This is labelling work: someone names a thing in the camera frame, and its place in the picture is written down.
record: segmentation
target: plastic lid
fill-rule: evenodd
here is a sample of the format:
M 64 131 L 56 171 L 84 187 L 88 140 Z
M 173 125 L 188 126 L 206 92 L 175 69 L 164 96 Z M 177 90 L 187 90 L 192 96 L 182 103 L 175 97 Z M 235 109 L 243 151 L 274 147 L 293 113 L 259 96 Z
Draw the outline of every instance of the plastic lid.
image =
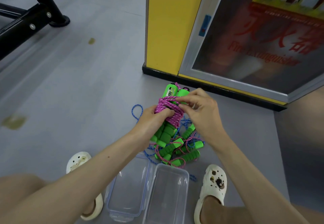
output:
M 136 156 L 111 182 L 107 209 L 113 216 L 139 216 L 147 188 L 150 161 Z
M 186 170 L 157 165 L 143 224 L 183 224 L 188 184 Z

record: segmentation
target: right hand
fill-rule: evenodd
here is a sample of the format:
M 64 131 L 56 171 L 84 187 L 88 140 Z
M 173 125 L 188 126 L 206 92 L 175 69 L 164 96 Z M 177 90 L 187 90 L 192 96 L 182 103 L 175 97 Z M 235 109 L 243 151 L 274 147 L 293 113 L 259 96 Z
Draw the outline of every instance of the right hand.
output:
M 188 114 L 197 132 L 211 143 L 220 136 L 227 136 L 218 112 L 217 102 L 212 99 L 204 90 L 198 88 L 186 96 L 176 98 L 179 107 Z

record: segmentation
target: black baseboard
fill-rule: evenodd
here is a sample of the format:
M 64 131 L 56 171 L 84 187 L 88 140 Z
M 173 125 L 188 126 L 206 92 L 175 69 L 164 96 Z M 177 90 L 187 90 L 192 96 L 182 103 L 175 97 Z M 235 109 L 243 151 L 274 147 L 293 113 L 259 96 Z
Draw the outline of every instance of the black baseboard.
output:
M 229 97 L 231 99 L 240 100 L 245 103 L 257 105 L 257 106 L 260 106 L 260 107 L 263 107 L 263 108 L 266 108 L 269 110 L 283 111 L 283 110 L 287 109 L 285 106 L 282 106 L 282 105 L 279 105 L 279 104 L 276 104 L 273 102 L 269 102 L 269 101 L 266 101 L 263 99 L 258 99 L 255 97 L 251 97 L 249 95 L 245 95 L 245 94 L 238 93 L 235 91 L 230 91 L 230 90 L 227 90 L 227 89 L 224 89 L 221 87 L 216 87 L 213 85 L 209 85 L 209 84 L 202 83 L 199 81 L 191 80 L 191 79 L 184 78 L 181 76 L 154 70 L 154 69 L 146 67 L 145 65 L 143 65 L 142 71 L 143 71 L 143 74 L 148 74 L 148 75 L 151 75 L 151 76 L 163 79 L 163 80 L 167 80 L 170 82 L 177 82 L 184 86 L 189 86 L 189 87 L 194 87 L 194 88 L 200 87 L 207 92 L 211 92 L 211 93 L 215 93 L 215 94 L 222 95 L 225 97 Z

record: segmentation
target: glass door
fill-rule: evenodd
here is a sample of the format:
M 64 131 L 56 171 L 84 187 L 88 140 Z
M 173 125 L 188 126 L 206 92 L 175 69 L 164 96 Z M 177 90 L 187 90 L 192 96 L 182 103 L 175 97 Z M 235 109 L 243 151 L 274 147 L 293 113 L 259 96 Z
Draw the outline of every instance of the glass door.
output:
M 324 82 L 324 0 L 202 0 L 179 73 L 291 102 Z

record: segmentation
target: left hand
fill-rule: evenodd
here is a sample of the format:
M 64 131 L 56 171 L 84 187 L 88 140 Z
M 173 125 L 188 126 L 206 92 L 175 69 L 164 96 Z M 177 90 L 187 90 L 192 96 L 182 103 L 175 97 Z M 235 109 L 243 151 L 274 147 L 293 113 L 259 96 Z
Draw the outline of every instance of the left hand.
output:
M 174 115 L 174 110 L 169 108 L 154 114 L 156 105 L 153 105 L 143 111 L 143 115 L 140 120 L 135 125 L 135 127 L 130 131 L 131 134 L 139 139 L 140 149 L 145 150 L 148 145 L 150 138 L 156 133 L 156 131 L 161 127 L 162 123 L 167 117 Z

